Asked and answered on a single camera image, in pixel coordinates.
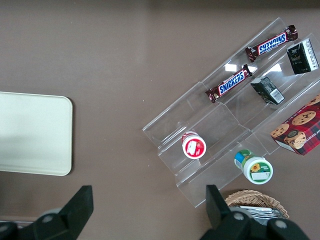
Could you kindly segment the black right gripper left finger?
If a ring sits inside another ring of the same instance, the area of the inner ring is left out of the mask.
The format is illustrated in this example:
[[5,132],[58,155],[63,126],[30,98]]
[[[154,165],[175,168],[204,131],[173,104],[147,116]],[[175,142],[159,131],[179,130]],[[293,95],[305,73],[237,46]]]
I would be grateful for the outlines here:
[[19,230],[17,240],[76,240],[94,210],[93,189],[82,186],[58,213],[48,213]]

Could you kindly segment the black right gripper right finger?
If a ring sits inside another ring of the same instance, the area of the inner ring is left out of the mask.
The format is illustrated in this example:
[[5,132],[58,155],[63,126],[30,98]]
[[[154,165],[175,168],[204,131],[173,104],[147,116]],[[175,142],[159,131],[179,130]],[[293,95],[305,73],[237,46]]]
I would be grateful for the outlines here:
[[202,240],[308,240],[293,221],[274,218],[262,225],[241,211],[232,211],[216,185],[206,186],[206,212],[211,228]]

